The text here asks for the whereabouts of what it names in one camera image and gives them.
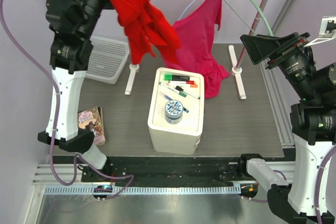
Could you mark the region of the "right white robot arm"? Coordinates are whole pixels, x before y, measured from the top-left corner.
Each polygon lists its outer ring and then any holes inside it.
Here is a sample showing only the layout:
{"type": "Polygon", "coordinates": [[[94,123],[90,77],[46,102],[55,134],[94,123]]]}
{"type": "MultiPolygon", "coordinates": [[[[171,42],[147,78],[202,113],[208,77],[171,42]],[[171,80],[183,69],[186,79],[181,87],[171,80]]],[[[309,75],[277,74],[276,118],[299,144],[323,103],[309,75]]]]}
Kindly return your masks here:
{"type": "Polygon", "coordinates": [[[266,61],[266,69],[279,68],[300,100],[290,111],[296,149],[292,182],[282,179],[258,154],[243,154],[237,173],[258,181],[271,212],[287,223],[334,223],[326,188],[335,154],[335,64],[317,69],[308,37],[309,33],[241,36],[252,63],[266,61]]]}

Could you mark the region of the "green highlighter marker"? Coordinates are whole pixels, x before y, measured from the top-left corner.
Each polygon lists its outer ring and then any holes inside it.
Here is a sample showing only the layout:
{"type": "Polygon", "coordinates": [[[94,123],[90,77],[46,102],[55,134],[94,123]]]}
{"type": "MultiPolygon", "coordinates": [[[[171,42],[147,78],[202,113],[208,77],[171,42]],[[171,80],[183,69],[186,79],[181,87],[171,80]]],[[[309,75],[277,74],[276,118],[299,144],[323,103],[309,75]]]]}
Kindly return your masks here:
{"type": "Polygon", "coordinates": [[[189,76],[179,76],[175,74],[165,74],[164,75],[165,81],[189,81],[189,76]]]}

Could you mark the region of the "pink illustrated book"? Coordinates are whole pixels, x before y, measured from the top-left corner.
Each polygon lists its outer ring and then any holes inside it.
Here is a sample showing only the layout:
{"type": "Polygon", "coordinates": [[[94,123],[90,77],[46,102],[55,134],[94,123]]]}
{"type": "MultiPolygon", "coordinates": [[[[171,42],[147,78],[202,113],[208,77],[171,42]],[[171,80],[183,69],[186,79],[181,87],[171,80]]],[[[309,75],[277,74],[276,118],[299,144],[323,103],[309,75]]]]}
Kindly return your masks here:
{"type": "Polygon", "coordinates": [[[90,130],[94,134],[93,143],[96,146],[106,143],[102,107],[94,106],[88,110],[78,112],[77,121],[79,128],[90,130]]]}

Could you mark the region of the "white plastic basket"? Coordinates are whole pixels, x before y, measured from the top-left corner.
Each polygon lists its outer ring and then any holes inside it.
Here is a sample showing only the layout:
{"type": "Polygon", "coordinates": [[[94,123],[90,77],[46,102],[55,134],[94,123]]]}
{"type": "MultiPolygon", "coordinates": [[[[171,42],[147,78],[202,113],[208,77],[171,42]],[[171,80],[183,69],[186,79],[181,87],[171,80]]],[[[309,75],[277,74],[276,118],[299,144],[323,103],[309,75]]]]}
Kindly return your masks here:
{"type": "Polygon", "coordinates": [[[92,36],[91,43],[93,49],[89,57],[86,78],[115,84],[129,57],[129,44],[100,36],[92,36]]]}

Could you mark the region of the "green capped white marker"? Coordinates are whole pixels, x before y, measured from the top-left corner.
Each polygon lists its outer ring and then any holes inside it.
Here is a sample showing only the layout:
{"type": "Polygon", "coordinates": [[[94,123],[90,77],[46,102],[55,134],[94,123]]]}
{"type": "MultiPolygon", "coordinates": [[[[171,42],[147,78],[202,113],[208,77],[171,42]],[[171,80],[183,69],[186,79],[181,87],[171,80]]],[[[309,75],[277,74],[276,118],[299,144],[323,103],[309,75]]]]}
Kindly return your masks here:
{"type": "Polygon", "coordinates": [[[165,84],[165,83],[162,83],[160,82],[159,85],[163,86],[163,87],[166,87],[172,91],[174,91],[175,93],[178,93],[179,95],[183,96],[183,97],[186,97],[187,95],[191,96],[191,97],[194,97],[196,99],[200,99],[201,97],[199,95],[195,95],[189,91],[186,91],[186,90],[183,90],[181,87],[178,87],[178,86],[170,86],[168,84],[165,84]]]}

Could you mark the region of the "blue patterned round tin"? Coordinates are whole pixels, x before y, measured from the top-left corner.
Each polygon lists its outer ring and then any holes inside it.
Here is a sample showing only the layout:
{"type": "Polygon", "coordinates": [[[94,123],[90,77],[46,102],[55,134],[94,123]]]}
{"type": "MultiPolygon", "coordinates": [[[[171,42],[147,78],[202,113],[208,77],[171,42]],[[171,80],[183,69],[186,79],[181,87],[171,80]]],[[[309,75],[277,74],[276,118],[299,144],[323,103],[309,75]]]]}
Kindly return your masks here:
{"type": "Polygon", "coordinates": [[[178,124],[183,117],[184,107],[178,100],[168,101],[164,107],[165,119],[170,124],[178,124]]]}

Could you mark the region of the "blue ballpoint pen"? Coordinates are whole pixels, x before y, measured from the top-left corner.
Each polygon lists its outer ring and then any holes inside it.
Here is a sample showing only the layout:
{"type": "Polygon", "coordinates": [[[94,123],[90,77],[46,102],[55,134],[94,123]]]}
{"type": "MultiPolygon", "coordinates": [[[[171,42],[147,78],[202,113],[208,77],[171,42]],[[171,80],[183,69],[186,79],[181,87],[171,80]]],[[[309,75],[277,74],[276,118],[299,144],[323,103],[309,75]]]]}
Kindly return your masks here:
{"type": "MultiPolygon", "coordinates": [[[[170,98],[168,95],[166,95],[166,94],[163,94],[162,95],[166,100],[168,100],[168,101],[172,101],[173,99],[172,98],[170,98]]],[[[186,108],[186,107],[183,107],[183,110],[186,112],[186,113],[189,113],[189,110],[186,108]]]]}

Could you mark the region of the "red t shirt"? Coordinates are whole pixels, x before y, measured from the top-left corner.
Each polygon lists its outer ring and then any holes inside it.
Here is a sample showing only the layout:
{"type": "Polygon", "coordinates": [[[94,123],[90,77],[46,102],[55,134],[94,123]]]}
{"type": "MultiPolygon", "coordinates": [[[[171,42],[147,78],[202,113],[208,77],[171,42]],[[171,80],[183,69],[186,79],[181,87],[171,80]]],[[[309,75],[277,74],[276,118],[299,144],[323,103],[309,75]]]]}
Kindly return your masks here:
{"type": "Polygon", "coordinates": [[[150,0],[110,0],[124,28],[131,49],[132,64],[137,65],[145,54],[155,56],[155,46],[162,57],[177,63],[176,51],[181,44],[173,26],[150,0]]]}

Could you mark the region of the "mint green hanger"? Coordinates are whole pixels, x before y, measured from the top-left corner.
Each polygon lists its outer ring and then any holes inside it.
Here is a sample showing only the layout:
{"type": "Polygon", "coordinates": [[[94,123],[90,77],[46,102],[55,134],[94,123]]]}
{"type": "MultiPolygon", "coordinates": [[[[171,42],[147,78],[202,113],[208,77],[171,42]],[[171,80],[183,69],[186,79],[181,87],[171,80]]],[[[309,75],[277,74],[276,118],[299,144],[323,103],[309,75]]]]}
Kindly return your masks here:
{"type": "Polygon", "coordinates": [[[242,0],[234,4],[233,6],[230,4],[228,0],[223,1],[236,14],[236,16],[249,28],[250,33],[252,35],[257,35],[256,29],[261,20],[266,27],[268,35],[271,36],[274,35],[270,23],[264,13],[264,9],[266,7],[268,0],[261,0],[259,4],[256,2],[256,0],[242,0]],[[247,15],[247,13],[250,12],[252,14],[255,14],[254,21],[251,25],[244,20],[244,17],[247,15]]]}

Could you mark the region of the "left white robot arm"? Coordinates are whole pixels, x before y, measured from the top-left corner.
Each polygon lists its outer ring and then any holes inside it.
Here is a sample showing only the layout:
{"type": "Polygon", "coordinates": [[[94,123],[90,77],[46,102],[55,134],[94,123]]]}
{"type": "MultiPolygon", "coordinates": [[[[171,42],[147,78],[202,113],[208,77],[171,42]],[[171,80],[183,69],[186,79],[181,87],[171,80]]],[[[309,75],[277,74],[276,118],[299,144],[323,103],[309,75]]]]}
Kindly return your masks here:
{"type": "Polygon", "coordinates": [[[78,127],[81,87],[93,49],[91,35],[109,0],[47,0],[46,20],[54,32],[50,48],[53,88],[50,119],[38,141],[79,154],[94,167],[93,174],[105,182],[112,174],[107,157],[95,146],[90,130],[78,127]]]}

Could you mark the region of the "white foam box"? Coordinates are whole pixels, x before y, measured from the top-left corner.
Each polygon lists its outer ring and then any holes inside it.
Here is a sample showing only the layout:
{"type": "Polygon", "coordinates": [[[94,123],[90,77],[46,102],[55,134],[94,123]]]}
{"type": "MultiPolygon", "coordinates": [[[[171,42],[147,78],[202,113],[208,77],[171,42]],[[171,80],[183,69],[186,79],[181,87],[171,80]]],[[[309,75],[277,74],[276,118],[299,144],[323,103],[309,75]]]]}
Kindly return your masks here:
{"type": "Polygon", "coordinates": [[[182,155],[192,155],[195,153],[203,132],[204,122],[204,100],[205,85],[201,74],[187,71],[160,67],[155,74],[151,104],[148,116],[148,128],[155,151],[182,155]],[[172,84],[164,80],[165,74],[175,74],[179,76],[189,76],[190,81],[194,81],[197,88],[183,87],[181,84],[172,84]],[[187,95],[183,97],[174,91],[159,85],[165,83],[170,86],[178,86],[201,98],[196,99],[187,95]],[[165,119],[164,107],[168,100],[162,95],[166,94],[173,100],[178,100],[189,113],[183,112],[180,123],[170,124],[165,119]]]}

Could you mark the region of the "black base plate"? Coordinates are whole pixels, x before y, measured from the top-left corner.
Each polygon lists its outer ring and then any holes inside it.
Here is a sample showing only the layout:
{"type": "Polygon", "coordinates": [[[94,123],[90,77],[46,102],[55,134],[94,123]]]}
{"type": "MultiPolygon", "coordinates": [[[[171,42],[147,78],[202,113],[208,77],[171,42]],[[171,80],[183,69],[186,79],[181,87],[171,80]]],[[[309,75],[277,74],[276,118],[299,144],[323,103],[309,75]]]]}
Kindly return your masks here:
{"type": "Polygon", "coordinates": [[[105,178],[84,164],[82,182],[107,182],[123,187],[129,182],[124,176],[133,175],[131,187],[221,187],[254,178],[247,174],[243,158],[225,157],[108,157],[110,167],[102,172],[105,178]]]}

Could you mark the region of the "pink t shirt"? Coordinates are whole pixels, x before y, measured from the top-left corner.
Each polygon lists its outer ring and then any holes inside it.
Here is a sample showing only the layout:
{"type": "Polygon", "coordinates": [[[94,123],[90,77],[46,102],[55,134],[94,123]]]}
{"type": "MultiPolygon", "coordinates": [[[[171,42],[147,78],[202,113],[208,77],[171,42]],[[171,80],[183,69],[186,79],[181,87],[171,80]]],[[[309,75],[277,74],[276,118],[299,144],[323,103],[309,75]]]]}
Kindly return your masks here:
{"type": "Polygon", "coordinates": [[[215,26],[220,29],[221,22],[222,0],[205,0],[195,11],[173,24],[181,48],[176,51],[177,63],[164,60],[167,68],[201,74],[207,99],[216,97],[222,80],[229,77],[229,72],[212,54],[215,26]]]}

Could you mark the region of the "red whiteboard marker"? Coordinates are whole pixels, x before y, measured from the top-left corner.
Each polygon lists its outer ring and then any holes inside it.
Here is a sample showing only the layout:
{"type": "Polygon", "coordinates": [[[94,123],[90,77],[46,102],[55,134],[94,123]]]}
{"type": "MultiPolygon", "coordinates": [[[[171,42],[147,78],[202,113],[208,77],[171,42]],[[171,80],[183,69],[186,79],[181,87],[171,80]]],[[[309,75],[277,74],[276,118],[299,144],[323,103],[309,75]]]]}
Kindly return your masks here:
{"type": "Polygon", "coordinates": [[[196,84],[194,81],[169,81],[172,84],[196,84]]]}

